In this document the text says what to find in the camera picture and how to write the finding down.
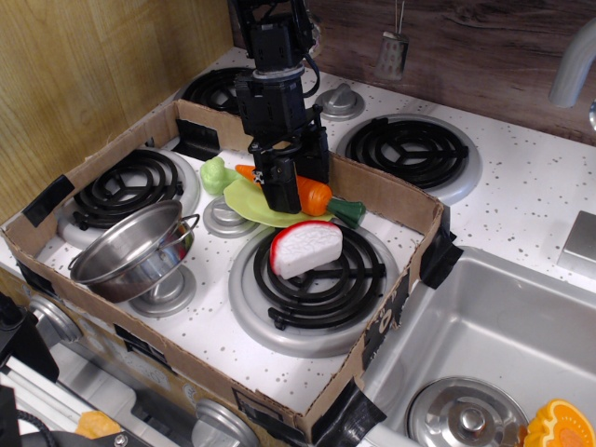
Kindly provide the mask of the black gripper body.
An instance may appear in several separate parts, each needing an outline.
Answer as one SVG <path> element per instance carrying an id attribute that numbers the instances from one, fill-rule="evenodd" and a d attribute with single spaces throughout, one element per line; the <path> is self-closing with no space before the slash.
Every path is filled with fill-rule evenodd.
<path id="1" fill-rule="evenodd" d="M 272 73 L 254 69 L 238 75 L 235 81 L 244 132 L 265 148 L 290 143 L 294 163 L 301 136 L 308 129 L 323 127 L 321 108 L 305 106 L 303 74 L 302 68 Z"/>

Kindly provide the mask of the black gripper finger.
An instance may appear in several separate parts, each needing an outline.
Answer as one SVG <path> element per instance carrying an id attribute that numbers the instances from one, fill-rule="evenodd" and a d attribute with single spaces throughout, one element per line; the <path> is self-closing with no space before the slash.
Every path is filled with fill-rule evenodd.
<path id="1" fill-rule="evenodd" d="M 297 173 L 320 183 L 328 183 L 330 156 L 326 129 L 308 129 L 301 136 L 300 143 L 301 149 L 295 157 Z"/>
<path id="2" fill-rule="evenodd" d="M 255 176 L 271 210 L 289 214 L 302 210 L 296 170 L 290 158 L 282 156 L 255 159 Z"/>

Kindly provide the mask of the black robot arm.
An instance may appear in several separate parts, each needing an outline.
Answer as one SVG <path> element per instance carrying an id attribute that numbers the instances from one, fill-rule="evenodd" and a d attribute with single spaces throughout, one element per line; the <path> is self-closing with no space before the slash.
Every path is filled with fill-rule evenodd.
<path id="1" fill-rule="evenodd" d="M 321 107 L 305 106 L 316 88 L 303 89 L 315 44 L 314 26 L 302 1 L 236 1 L 233 4 L 253 70 L 237 76 L 235 88 L 249 151 L 271 210 L 302 211 L 298 179 L 327 183 L 329 146 Z"/>

